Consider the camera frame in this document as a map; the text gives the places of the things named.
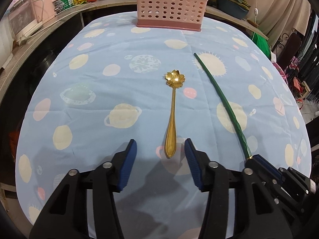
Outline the gold flower spoon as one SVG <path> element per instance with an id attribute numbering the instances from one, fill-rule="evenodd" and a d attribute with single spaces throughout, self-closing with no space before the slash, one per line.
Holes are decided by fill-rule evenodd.
<path id="1" fill-rule="evenodd" d="M 175 103 L 176 103 L 176 90 L 183 86 L 185 76 L 179 70 L 167 72 L 165 75 L 166 84 L 172 88 L 171 109 L 168 127 L 166 131 L 164 151 L 168 159 L 172 158 L 176 152 L 177 133 L 175 122 Z"/>

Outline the blue planet tablecloth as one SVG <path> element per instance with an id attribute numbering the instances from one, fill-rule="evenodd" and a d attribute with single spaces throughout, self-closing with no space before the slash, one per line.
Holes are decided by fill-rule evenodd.
<path id="1" fill-rule="evenodd" d="M 225 168 L 244 155 L 206 66 L 232 107 L 252 154 L 275 167 L 311 172 L 302 114 L 277 69 L 241 31 L 205 18 L 200 32 L 138 28 L 136 12 L 98 18 L 44 74 L 24 117 L 17 148 L 18 200 L 31 223 L 70 169 L 95 169 L 137 142 L 128 185 L 115 195 L 126 238 L 196 238 L 207 194 L 191 177 L 184 141 Z M 176 152 L 164 151 L 172 88 Z"/>

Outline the green plastic bag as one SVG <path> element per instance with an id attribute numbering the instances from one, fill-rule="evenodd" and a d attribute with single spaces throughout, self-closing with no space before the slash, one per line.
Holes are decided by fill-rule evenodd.
<path id="1" fill-rule="evenodd" d="M 268 59 L 271 59 L 270 46 L 265 38 L 254 32 L 251 36 L 251 40 L 265 54 Z"/>

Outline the pink utensil basket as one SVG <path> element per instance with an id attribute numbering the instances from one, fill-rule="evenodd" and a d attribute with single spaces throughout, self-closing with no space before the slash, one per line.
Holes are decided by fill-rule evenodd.
<path id="1" fill-rule="evenodd" d="M 137 26 L 201 31 L 208 0 L 137 0 Z"/>

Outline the beige hanging curtain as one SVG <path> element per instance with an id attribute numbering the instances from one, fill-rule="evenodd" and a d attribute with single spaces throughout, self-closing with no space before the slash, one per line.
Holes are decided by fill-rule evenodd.
<path id="1" fill-rule="evenodd" d="M 251 5 L 247 18 L 258 24 L 270 46 L 274 46 L 283 33 L 297 31 L 305 35 L 311 14 L 308 0 L 246 1 Z"/>

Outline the blue basin with greens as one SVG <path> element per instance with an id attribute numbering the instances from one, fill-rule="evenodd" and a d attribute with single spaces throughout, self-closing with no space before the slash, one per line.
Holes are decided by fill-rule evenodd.
<path id="1" fill-rule="evenodd" d="M 239 20 L 247 16 L 250 7 L 245 0 L 216 0 L 217 9 Z"/>

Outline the white blender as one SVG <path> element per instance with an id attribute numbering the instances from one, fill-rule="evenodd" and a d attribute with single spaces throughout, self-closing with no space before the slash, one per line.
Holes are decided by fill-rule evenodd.
<path id="1" fill-rule="evenodd" d="M 15 42 L 21 43 L 38 31 L 43 23 L 38 20 L 33 0 L 18 0 L 8 9 L 8 19 Z"/>

